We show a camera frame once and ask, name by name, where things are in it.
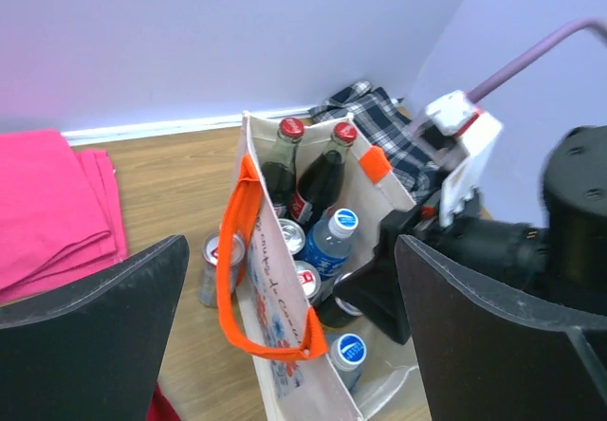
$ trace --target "wooden floor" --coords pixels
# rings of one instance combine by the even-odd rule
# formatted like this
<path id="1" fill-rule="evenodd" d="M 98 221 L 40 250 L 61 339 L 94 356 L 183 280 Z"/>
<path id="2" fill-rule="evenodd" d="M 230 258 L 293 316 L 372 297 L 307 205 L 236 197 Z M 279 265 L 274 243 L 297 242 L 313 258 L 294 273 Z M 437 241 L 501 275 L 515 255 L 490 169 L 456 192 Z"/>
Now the wooden floor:
<path id="1" fill-rule="evenodd" d="M 107 149 L 116 167 L 131 254 L 171 234 L 184 234 L 190 244 L 160 372 L 163 391 L 185 421 L 266 419 L 250 356 L 228 344 L 216 310 L 196 298 L 202 243 L 219 228 L 238 135 L 239 129 L 231 128 L 95 146 Z M 391 421 L 428 419 L 425 404 L 390 416 Z"/>

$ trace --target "checkered fabric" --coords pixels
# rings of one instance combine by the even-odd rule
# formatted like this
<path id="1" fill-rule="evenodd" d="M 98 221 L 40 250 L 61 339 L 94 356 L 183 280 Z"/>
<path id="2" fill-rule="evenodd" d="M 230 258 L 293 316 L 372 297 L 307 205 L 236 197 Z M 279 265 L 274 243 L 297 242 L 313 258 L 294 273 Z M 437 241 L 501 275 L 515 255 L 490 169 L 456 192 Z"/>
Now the checkered fabric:
<path id="1" fill-rule="evenodd" d="M 416 201 L 437 187 L 436 165 L 414 144 L 407 131 L 410 121 L 383 88 L 374 90 L 370 82 L 355 82 L 309 110 L 315 122 L 343 118 L 348 112 L 371 144 L 383 149 L 396 177 Z"/>

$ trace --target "white wall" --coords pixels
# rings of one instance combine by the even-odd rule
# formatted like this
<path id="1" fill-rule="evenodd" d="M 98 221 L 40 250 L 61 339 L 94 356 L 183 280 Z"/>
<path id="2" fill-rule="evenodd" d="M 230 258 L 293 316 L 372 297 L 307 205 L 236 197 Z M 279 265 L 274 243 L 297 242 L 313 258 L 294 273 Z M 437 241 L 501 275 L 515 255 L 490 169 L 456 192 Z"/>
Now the white wall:
<path id="1" fill-rule="evenodd" d="M 0 0 L 0 131 L 402 95 L 461 1 Z"/>
<path id="2" fill-rule="evenodd" d="M 569 20 L 607 18 L 607 0 L 465 0 L 409 93 L 412 108 L 471 90 Z M 540 174 L 571 128 L 607 123 L 607 49 L 590 32 L 567 39 L 482 101 L 505 124 L 481 180 L 487 208 L 507 221 L 543 223 Z"/>

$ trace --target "folded pink cloth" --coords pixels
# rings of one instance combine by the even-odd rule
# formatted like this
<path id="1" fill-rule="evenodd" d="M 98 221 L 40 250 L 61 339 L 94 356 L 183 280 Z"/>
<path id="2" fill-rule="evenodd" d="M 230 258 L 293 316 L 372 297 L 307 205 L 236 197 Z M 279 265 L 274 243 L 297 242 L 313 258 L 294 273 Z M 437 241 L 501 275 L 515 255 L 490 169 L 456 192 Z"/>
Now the folded pink cloth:
<path id="1" fill-rule="evenodd" d="M 0 136 L 0 302 L 57 288 L 127 255 L 105 151 L 75 155 L 56 131 Z"/>

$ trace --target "red bottle cap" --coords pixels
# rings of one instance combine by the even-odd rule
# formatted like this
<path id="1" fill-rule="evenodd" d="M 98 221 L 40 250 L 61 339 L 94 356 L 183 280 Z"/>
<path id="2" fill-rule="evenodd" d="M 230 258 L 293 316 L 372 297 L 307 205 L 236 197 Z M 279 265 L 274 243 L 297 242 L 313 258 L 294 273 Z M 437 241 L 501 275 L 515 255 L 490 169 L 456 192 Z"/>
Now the red bottle cap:
<path id="1" fill-rule="evenodd" d="M 430 220 L 436 215 L 436 208 L 434 206 L 424 205 L 421 207 L 421 218 L 423 220 Z"/>
<path id="2" fill-rule="evenodd" d="M 335 136 L 345 143 L 351 143 L 357 139 L 357 128 L 350 122 L 340 122 L 335 126 Z"/>
<path id="3" fill-rule="evenodd" d="M 289 138 L 301 138 L 304 135 L 304 123 L 297 118 L 284 118 L 279 125 L 283 135 Z"/>

